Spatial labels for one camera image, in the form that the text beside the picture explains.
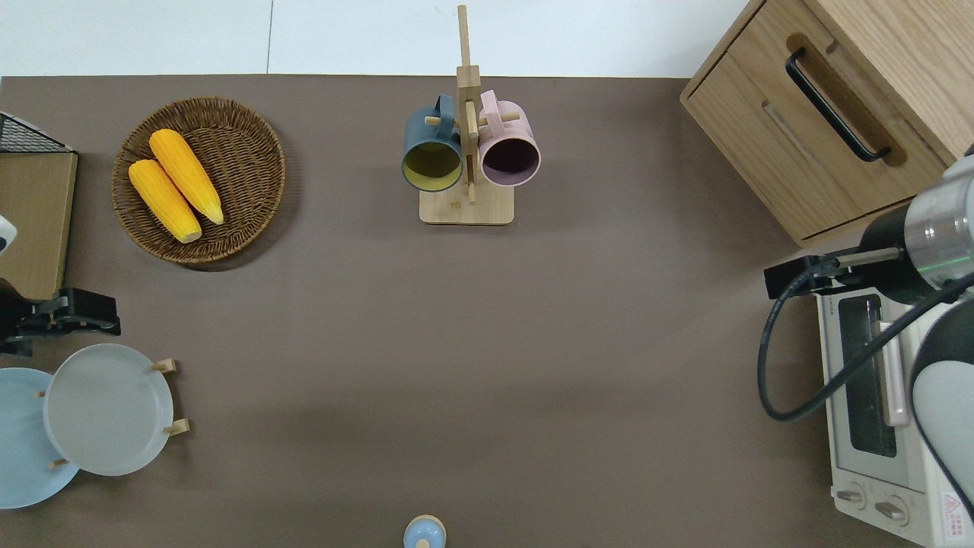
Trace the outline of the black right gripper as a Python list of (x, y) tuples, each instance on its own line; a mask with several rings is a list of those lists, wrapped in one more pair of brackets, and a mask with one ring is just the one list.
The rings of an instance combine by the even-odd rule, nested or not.
[(815, 270), (814, 274), (797, 285), (794, 296), (841, 294), (859, 288), (859, 276), (852, 272), (851, 267), (839, 265), (837, 257), (806, 254), (764, 270), (766, 296), (775, 301), (794, 279), (810, 269)]

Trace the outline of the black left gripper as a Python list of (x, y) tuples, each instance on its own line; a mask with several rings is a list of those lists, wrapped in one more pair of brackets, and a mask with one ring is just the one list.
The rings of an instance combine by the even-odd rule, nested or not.
[(76, 333), (121, 334), (117, 303), (111, 296), (62, 288), (48, 301), (32, 301), (17, 325), (19, 337), (60, 337)]

